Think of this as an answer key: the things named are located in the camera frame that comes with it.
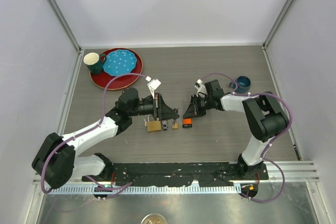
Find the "orange black padlock with keys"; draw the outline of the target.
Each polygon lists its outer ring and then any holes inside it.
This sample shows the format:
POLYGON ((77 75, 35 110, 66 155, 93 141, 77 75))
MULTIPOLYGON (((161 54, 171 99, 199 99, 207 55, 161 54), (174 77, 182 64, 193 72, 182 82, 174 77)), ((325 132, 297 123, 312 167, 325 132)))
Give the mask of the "orange black padlock with keys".
POLYGON ((182 121, 182 127, 184 129, 190 129, 193 127, 193 121, 192 121, 192 118, 185 118, 183 119, 182 121))

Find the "small brass long-shackle padlock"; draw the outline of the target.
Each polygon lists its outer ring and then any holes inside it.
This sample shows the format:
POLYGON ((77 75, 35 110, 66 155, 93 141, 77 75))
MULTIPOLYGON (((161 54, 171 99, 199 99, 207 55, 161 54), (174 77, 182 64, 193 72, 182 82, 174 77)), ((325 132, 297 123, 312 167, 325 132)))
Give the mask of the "small brass long-shackle padlock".
POLYGON ((172 129, 173 130, 178 130, 179 129, 179 123, 178 123, 178 120, 177 119, 174 119, 172 121, 172 129))

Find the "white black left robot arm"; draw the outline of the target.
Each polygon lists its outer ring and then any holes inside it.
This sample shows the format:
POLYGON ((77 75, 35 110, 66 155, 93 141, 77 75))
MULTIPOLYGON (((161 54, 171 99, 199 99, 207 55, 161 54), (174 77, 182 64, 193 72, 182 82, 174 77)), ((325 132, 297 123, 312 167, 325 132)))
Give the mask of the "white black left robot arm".
POLYGON ((137 89, 125 89, 115 106, 103 118, 73 133, 63 136, 50 133, 32 162, 32 168, 41 176, 45 193, 58 189, 70 179, 87 177, 105 182, 113 173, 112 162, 103 154, 88 157, 81 154, 94 145, 124 132, 134 116, 151 115, 162 122, 179 118, 176 109, 165 104, 160 93, 140 99, 137 89))

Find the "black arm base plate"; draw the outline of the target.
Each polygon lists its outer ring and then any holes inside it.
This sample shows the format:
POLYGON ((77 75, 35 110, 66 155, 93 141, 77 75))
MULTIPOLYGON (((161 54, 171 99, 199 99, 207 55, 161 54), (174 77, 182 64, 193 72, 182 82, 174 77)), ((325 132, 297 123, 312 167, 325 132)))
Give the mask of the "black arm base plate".
POLYGON ((236 180, 268 180, 265 164, 245 170, 237 163, 114 163, 106 172, 91 176, 97 182, 131 183, 136 187, 188 187, 197 181, 200 187, 229 186, 236 180))

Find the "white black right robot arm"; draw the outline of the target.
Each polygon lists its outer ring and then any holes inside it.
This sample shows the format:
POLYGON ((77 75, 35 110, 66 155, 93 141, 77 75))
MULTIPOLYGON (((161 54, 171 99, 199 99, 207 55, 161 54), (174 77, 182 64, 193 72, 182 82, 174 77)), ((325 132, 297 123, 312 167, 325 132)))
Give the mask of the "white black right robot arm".
POLYGON ((250 179, 260 169, 264 155, 272 143, 292 124, 291 112, 281 108, 286 103, 270 93, 238 94, 225 93, 218 80, 203 82, 197 80, 197 92, 191 96, 190 104, 183 114, 183 120, 191 120, 206 115, 206 111, 235 111, 245 114, 251 138, 245 150, 239 155, 237 168, 233 172, 242 179, 250 179))

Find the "large brass padlock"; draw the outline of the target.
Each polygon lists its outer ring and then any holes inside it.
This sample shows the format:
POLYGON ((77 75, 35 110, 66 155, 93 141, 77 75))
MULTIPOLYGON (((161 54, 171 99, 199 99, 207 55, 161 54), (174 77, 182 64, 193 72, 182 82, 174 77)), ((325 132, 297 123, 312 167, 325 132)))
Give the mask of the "large brass padlock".
POLYGON ((158 132, 162 130, 161 122, 154 119, 152 115, 148 115, 144 118, 144 125, 148 132, 158 132))

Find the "keys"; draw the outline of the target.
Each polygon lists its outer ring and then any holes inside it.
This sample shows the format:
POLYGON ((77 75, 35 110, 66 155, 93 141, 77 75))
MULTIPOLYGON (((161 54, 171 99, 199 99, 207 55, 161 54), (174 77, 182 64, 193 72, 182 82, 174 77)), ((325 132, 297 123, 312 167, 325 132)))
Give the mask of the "keys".
POLYGON ((162 130, 167 131, 169 127, 168 120, 162 120, 161 124, 162 124, 162 130))

